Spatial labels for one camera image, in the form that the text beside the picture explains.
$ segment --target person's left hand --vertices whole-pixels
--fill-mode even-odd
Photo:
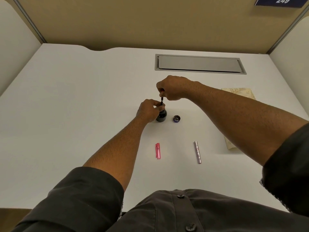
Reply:
[[[159,115],[160,111],[165,109],[165,104],[160,106],[161,102],[153,99],[145,99],[139,106],[136,117],[145,120],[147,123],[154,121]]]

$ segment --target white desk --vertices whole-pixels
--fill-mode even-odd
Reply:
[[[155,54],[240,58],[247,75],[155,71]],[[43,44],[0,97],[0,207],[33,208],[136,114],[145,98],[160,99],[168,74],[216,88],[248,87],[258,101],[307,114],[268,55]],[[260,184],[261,166],[232,154],[223,135],[193,103],[164,101],[163,123],[145,128],[124,211],[156,190],[199,188],[284,207]],[[179,115],[181,121],[173,123]],[[198,165],[193,141],[198,141]],[[155,158],[155,144],[162,159]]]

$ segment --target pink pen cap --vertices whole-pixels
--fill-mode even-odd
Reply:
[[[161,159],[160,143],[155,145],[155,156],[158,160]]]

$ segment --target shirt pocket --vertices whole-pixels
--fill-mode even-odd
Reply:
[[[106,232],[154,232],[157,220],[156,209],[134,208],[122,216]]]

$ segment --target silver pen barrel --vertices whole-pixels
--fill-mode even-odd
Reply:
[[[195,152],[196,152],[197,163],[201,164],[202,161],[201,161],[201,156],[200,156],[200,151],[198,149],[197,141],[194,142],[194,145],[195,145]]]

